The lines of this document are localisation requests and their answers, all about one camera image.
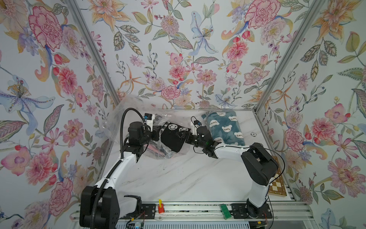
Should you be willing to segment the teal cloud pattern blanket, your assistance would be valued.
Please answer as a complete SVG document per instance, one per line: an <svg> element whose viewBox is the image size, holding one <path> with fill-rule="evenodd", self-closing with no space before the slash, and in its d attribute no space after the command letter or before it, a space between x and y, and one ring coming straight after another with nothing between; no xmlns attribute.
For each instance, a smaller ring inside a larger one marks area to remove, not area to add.
<svg viewBox="0 0 366 229"><path fill-rule="evenodd" d="M245 146L244 136L234 110L218 110L201 115L214 141L235 146Z"/></svg>

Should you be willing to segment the black smiley knitted blanket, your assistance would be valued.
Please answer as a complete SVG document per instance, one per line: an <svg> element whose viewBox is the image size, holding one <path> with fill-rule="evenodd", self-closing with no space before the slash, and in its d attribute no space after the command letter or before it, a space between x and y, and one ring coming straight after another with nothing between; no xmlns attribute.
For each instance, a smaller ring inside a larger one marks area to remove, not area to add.
<svg viewBox="0 0 366 229"><path fill-rule="evenodd" d="M185 144L190 132L190 128L167 122L162 126L160 131L160 140L166 147L173 152L178 153Z"/></svg>

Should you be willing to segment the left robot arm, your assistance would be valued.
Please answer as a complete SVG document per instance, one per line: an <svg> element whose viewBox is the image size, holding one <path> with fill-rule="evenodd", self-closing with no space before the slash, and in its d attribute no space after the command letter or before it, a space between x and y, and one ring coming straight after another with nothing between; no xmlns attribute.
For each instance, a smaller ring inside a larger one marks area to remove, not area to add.
<svg viewBox="0 0 366 229"><path fill-rule="evenodd" d="M120 158L103 179L87 186L81 195L79 224L89 229L114 229L119 219L132 221L142 214L142 201L136 195L118 196L117 187L127 177L151 141L160 139L161 126L133 122L121 141Z"/></svg>

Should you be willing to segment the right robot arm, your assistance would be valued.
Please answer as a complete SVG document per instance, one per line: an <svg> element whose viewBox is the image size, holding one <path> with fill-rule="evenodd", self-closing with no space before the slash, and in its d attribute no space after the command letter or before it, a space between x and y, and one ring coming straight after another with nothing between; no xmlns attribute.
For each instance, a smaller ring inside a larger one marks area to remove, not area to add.
<svg viewBox="0 0 366 229"><path fill-rule="evenodd" d="M259 217L267 202L270 184L275 180L278 163L260 143L250 146L228 145L215 141L207 127L199 127L190 133L185 143L201 148L203 153L215 159L230 159L244 163L252 179L251 190L246 201L246 213L251 218Z"/></svg>

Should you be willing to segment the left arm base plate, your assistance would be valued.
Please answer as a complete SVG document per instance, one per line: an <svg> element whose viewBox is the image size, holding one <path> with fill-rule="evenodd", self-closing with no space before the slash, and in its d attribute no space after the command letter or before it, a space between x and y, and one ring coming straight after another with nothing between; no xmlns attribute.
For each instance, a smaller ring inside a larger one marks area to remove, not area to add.
<svg viewBox="0 0 366 229"><path fill-rule="evenodd" d="M142 204L139 210L133 213L128 213L120 217L119 219L130 220L132 218L142 218L142 219L155 219L155 214L157 212L156 204Z"/></svg>

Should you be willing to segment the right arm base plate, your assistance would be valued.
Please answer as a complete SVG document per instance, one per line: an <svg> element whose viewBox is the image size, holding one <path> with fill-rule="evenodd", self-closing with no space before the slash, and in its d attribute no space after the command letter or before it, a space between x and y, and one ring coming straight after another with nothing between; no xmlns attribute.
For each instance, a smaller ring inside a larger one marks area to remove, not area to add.
<svg viewBox="0 0 366 229"><path fill-rule="evenodd" d="M231 204L233 217L235 219L272 219L273 214L270 206L265 203L257 208L251 203L233 203Z"/></svg>

